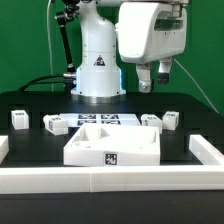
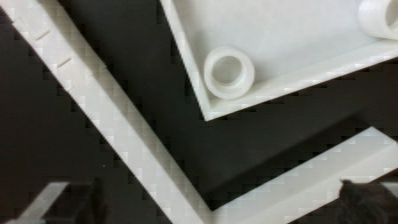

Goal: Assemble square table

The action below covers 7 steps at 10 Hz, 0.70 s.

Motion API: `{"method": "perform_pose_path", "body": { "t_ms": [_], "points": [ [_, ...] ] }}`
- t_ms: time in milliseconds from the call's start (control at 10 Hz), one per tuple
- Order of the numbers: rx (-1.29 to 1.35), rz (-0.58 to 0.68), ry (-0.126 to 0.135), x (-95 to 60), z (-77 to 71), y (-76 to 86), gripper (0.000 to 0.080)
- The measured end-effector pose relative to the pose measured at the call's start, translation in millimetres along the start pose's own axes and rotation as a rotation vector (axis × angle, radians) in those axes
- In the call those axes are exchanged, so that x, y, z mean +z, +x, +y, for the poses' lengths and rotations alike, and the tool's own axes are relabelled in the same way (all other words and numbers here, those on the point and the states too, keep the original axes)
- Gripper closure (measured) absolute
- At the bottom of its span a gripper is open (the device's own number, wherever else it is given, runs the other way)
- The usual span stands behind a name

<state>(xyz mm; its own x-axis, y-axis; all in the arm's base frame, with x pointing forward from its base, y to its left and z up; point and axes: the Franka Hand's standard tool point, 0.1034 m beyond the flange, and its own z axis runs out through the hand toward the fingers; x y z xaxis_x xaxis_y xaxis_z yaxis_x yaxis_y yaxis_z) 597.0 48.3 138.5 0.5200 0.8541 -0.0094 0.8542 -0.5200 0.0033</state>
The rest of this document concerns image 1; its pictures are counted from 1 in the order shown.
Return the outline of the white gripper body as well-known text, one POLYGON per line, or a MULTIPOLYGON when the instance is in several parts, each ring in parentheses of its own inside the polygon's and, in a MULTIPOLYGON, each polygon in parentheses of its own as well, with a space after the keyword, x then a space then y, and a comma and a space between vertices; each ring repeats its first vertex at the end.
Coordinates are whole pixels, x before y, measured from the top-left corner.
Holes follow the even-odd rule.
POLYGON ((181 54, 186 45, 187 12, 173 17, 173 6, 158 2, 125 2, 117 34, 121 59, 145 64, 181 54))

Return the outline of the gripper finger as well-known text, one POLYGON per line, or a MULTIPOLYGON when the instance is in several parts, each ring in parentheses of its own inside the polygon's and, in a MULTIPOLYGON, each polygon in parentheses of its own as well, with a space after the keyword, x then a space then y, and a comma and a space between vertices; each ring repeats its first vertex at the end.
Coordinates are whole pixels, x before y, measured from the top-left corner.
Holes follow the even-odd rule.
POLYGON ((138 89, 142 93, 149 93, 153 89, 150 64, 138 64, 136 72, 139 80, 138 89))
POLYGON ((157 73, 157 83, 166 85, 170 79, 170 71, 173 64, 173 58, 167 57, 159 61, 159 68, 157 73))

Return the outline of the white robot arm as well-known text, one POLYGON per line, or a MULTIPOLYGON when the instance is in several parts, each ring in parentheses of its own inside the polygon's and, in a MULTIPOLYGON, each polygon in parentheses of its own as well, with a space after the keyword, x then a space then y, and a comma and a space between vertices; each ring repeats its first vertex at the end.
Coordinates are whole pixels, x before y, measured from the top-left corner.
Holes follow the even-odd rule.
POLYGON ((63 0, 64 22, 77 18, 82 32, 82 63, 72 96, 88 103, 111 103, 125 97, 116 58, 136 66, 138 88, 152 90, 152 63, 157 82, 169 82, 173 57, 185 49, 189 0, 63 0))

